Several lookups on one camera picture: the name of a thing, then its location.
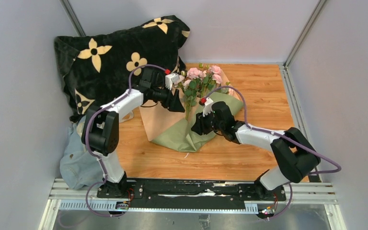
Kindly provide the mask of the pink fake flower stem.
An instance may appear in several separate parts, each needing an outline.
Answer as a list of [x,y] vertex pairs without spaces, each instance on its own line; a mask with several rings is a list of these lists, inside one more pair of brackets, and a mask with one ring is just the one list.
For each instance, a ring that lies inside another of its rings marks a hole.
[[222,69],[217,65],[209,66],[207,69],[199,70],[199,80],[197,85],[197,97],[204,97],[208,92],[217,88],[223,83],[223,78],[221,76]]
[[219,85],[217,92],[233,96],[234,90],[231,87],[232,83],[230,81],[227,81],[226,83]]
[[190,68],[186,72],[185,78],[178,84],[183,91],[183,99],[185,105],[185,118],[189,120],[192,108],[196,105],[197,85],[199,80],[199,70],[197,68]]

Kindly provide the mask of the green and peach wrapping paper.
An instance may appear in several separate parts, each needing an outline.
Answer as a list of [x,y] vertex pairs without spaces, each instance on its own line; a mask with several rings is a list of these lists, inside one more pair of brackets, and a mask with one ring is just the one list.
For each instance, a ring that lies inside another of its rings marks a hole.
[[148,140],[178,152],[197,152],[216,136],[214,132],[200,136],[191,130],[196,114],[203,112],[198,101],[197,98],[189,114],[170,112],[160,104],[147,101],[139,110]]

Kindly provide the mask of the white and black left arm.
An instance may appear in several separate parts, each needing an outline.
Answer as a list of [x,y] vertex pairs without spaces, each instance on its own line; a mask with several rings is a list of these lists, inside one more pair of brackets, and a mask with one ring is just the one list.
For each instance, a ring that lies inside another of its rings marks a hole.
[[178,73],[145,64],[131,71],[128,89],[121,96],[88,109],[81,141],[102,169],[101,189],[108,189],[116,198],[127,194],[127,174],[115,152],[119,142],[119,121],[148,100],[160,103],[170,112],[183,113],[179,91],[172,91],[179,82]]

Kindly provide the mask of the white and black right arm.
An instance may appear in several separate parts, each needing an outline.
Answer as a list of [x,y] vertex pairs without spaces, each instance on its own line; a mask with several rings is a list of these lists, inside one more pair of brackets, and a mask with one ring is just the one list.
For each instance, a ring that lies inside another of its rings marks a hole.
[[223,101],[202,98],[200,105],[203,111],[196,114],[193,132],[198,135],[214,132],[227,141],[257,146],[273,153],[277,166],[255,180],[254,193],[261,200],[267,200],[279,186],[301,182],[321,162],[312,145],[295,127],[270,130],[236,120]]

